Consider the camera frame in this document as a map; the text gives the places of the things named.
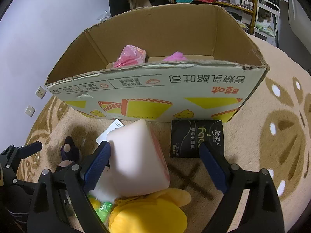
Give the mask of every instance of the metal screw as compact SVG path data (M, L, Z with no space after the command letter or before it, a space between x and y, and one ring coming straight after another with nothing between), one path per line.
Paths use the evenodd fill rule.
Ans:
M72 167L71 167L71 170L73 170L73 171L76 171L76 170L78 170L80 168L80 166L79 165L73 165Z
M232 164L231 169L237 171L240 169L240 167L237 164Z
M47 174L49 173L49 171L50 171L49 169L44 169L44 170L42 171L42 174L43 174L43 175L47 175Z
M262 168L262 169L261 169L261 172L262 172L264 175L268 175L268 174L269 174L269 171L268 171L266 168Z

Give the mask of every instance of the blue gripper pad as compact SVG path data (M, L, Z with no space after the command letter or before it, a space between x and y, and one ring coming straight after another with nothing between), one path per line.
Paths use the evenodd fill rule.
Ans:
M228 189L226 175L204 143L200 144L199 155L216 189L225 194Z
M83 190L85 192L94 190L105 166L108 164L111 156L110 144L106 141L101 142L94 154L96 158L90 163L90 167L84 174Z

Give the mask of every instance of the brown patterned blanket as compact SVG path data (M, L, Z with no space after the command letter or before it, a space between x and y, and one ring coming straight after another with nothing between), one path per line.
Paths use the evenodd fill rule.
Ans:
M228 123L224 123L225 157L245 170L265 167L273 176L281 199L285 228L299 218L311 199L309 173L311 132L310 75L280 49L250 36L270 65L266 79ZM96 138L112 123L81 115L52 97L35 122L26 144L39 140L41 152L21 162L18 178L37 181L45 168L60 163L60 146L72 136L83 155L96 148ZM169 158L170 123L152 122L168 165L171 186L192 195L183 207L188 217L187 233L200 233L216 210L222 193L215 189L203 163L196 158ZM231 224L238 226L247 192ZM80 229L73 218L73 224Z

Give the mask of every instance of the electrical outlet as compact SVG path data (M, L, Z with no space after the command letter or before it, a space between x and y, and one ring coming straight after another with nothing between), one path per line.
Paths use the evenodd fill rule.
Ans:
M30 117L32 117L33 114L34 114L34 112L35 112L35 109L34 109L32 106L28 105L28 107L27 107L25 113L26 113L27 115L29 115Z
M43 96L46 94L46 90L40 86L40 88L38 88L37 92L36 92L36 95L42 99Z

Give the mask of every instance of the black tissue package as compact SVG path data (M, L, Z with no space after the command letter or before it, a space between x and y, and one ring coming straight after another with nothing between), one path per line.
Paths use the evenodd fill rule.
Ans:
M221 120L172 121L170 157L199 158L199 146L204 141L224 154Z

